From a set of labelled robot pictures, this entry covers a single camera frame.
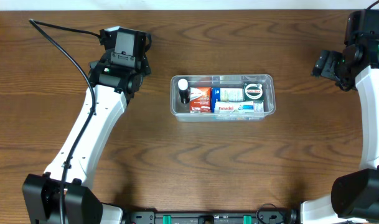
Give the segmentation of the dark bottle white cap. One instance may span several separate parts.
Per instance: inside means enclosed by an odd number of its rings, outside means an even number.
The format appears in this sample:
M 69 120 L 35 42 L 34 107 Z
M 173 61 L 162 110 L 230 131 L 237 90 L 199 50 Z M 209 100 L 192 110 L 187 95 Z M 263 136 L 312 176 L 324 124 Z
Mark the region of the dark bottle white cap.
M 187 104 L 190 102 L 190 89 L 189 89 L 189 83 L 186 79 L 181 78 L 178 83 L 178 90 L 179 90 L 179 96 L 180 101 L 183 104 Z

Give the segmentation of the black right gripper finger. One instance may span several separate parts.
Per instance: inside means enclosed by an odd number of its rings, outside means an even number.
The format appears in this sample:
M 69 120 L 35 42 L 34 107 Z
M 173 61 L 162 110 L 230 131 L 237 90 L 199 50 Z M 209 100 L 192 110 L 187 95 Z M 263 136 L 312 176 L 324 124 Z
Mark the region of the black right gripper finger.
M 321 76 L 330 80 L 338 80 L 336 71 L 342 54 L 336 51 L 323 50 L 321 56 L 324 61 Z
M 313 77 L 319 77 L 322 74 L 323 68 L 326 64 L 328 56 L 330 54 L 329 50 L 322 50 L 319 58 L 317 59 L 314 68 L 312 69 L 311 75 Z

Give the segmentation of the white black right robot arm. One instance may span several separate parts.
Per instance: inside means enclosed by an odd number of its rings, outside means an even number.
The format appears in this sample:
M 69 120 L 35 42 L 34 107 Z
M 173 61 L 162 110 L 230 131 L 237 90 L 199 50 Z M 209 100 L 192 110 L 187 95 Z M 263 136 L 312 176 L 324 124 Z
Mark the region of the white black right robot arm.
M 359 170 L 337 178 L 331 193 L 305 201 L 300 223 L 379 223 L 379 36 L 355 36 L 341 53 L 323 51 L 312 75 L 359 94 L 363 147 Z

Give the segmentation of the white Panadol box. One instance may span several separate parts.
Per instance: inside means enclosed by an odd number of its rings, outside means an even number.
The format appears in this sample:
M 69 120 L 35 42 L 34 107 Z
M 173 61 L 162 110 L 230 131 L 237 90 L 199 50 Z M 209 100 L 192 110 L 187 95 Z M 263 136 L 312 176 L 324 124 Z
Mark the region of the white Panadol box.
M 242 102 L 224 102 L 217 101 L 215 103 L 215 113 L 253 113 L 255 106 L 252 101 Z

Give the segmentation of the green round-logo box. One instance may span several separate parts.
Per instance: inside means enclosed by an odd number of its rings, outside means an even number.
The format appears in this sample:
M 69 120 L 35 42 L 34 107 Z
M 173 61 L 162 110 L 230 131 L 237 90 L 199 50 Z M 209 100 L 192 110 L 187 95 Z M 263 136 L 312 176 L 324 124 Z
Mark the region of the green round-logo box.
M 264 101 L 263 85 L 260 83 L 245 83 L 243 85 L 245 101 Z

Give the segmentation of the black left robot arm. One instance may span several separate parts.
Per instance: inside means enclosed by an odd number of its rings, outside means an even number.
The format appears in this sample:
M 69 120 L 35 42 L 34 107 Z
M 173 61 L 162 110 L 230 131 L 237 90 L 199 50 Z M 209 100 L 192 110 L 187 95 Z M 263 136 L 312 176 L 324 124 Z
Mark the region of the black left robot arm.
M 61 150 L 42 175 L 22 186 L 31 223 L 124 223 L 124 210 L 102 203 L 91 191 L 113 127 L 151 72 L 146 56 L 138 68 L 110 57 L 91 63 L 80 114 Z

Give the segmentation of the red medicine box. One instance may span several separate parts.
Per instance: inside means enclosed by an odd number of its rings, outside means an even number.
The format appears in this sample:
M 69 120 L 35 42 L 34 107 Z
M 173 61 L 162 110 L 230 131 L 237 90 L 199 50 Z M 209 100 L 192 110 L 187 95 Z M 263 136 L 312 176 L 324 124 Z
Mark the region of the red medicine box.
M 211 112 L 211 88 L 190 87 L 190 113 Z

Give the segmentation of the large blue white medicine box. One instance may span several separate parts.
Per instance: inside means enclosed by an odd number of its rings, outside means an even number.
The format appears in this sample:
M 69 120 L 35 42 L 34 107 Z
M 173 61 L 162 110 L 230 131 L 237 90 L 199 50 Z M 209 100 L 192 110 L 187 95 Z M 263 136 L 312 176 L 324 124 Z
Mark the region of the large blue white medicine box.
M 214 112 L 215 103 L 224 102 L 242 102 L 245 101 L 243 88 L 212 88 L 211 109 Z M 264 112 L 264 101 L 252 101 L 255 106 L 254 113 Z

